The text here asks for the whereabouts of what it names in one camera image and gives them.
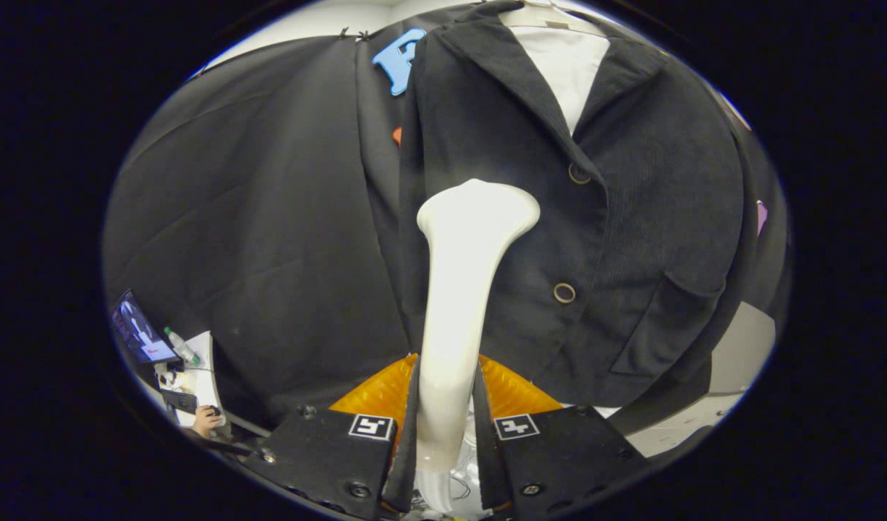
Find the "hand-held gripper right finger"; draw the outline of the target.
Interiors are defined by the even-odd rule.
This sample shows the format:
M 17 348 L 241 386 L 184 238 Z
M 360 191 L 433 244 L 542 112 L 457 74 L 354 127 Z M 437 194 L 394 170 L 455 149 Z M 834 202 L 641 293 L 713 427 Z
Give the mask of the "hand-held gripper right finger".
M 480 356 L 476 445 L 481 504 L 494 514 L 576 514 L 650 471 L 595 408 L 563 406 Z

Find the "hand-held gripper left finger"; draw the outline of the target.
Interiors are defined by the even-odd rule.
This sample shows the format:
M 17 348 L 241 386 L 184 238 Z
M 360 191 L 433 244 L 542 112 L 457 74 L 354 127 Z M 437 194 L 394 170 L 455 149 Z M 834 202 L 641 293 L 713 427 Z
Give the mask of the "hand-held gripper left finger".
M 295 501 L 355 520 L 394 519 L 416 478 L 418 356 L 365 380 L 328 407 L 301 404 L 245 466 Z

